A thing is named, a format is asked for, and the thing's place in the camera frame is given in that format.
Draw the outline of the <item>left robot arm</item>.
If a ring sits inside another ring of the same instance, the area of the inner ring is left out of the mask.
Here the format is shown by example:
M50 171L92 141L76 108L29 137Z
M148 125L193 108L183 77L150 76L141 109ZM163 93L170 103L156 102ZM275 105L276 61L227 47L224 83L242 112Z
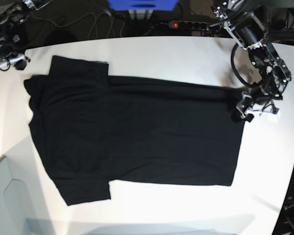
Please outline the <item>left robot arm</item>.
M269 114L276 115L279 109L274 101L283 99L282 94L292 79L291 72L269 39L267 28L254 13L260 6L280 7L281 3L274 0L215 0L211 7L219 19L217 24L236 42L231 52L231 68L247 90L242 92L234 116L248 122L254 118L255 105L262 106L258 110L260 114L270 107ZM252 65L258 70L261 76L258 83L250 84L240 76L234 62L239 47L248 52Z

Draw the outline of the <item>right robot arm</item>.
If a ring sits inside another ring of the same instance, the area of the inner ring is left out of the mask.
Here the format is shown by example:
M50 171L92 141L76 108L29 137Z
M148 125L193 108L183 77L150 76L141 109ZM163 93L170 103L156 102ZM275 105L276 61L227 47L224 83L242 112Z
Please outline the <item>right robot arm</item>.
M50 0L0 0L0 71L11 67L24 70L30 59L25 56L26 47L31 42L21 25L30 14L41 10Z

